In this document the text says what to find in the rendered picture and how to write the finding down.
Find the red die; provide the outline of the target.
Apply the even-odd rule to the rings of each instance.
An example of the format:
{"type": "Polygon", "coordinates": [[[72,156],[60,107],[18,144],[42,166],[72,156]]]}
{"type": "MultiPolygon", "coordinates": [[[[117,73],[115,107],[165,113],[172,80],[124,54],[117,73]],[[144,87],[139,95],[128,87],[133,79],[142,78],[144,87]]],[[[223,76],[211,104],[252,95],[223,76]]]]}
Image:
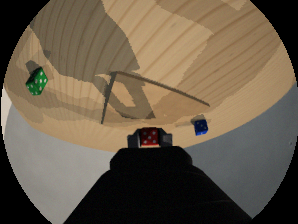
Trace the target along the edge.
{"type": "Polygon", "coordinates": [[[156,127],[143,127],[141,129],[142,146],[158,145],[158,129],[156,127]]]}

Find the green die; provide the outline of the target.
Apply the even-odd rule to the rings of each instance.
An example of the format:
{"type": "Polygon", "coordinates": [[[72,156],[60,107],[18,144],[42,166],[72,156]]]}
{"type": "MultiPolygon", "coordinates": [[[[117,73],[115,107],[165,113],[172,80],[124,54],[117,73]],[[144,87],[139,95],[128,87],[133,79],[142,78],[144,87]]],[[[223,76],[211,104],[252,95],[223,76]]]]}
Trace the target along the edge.
{"type": "Polygon", "coordinates": [[[36,69],[32,72],[26,82],[26,87],[32,95],[41,95],[48,79],[42,68],[36,69]]]}

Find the blue die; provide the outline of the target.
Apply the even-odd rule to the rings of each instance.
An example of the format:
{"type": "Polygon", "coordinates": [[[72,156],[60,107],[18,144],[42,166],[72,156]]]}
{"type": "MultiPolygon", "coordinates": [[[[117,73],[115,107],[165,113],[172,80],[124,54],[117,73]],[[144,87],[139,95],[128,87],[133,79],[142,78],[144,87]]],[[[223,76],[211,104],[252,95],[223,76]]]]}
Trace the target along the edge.
{"type": "Polygon", "coordinates": [[[195,129],[195,135],[196,136],[206,134],[207,131],[208,131],[208,126],[207,126],[206,119],[195,121],[194,129],[195,129]]]}

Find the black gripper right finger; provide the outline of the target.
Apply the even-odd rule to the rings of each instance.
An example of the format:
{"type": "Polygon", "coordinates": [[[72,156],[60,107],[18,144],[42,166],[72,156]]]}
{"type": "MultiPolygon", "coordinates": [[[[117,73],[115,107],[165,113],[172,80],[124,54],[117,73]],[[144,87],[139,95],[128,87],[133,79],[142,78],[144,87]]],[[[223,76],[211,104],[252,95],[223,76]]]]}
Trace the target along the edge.
{"type": "Polygon", "coordinates": [[[161,147],[173,146],[173,135],[166,133],[162,128],[158,129],[158,145],[161,147]]]}

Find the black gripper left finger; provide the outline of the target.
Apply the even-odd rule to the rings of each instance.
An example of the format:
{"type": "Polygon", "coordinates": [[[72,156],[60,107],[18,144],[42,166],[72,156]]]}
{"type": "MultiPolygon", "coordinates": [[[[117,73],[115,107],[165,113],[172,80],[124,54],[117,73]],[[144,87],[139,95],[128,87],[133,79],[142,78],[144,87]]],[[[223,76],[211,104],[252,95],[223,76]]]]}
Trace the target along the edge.
{"type": "Polygon", "coordinates": [[[139,147],[141,147],[141,145],[142,145],[141,129],[140,128],[136,129],[136,131],[133,133],[133,135],[128,135],[127,136],[128,148],[139,148],[139,147]],[[139,135],[139,142],[138,142],[138,135],[139,135]]]}

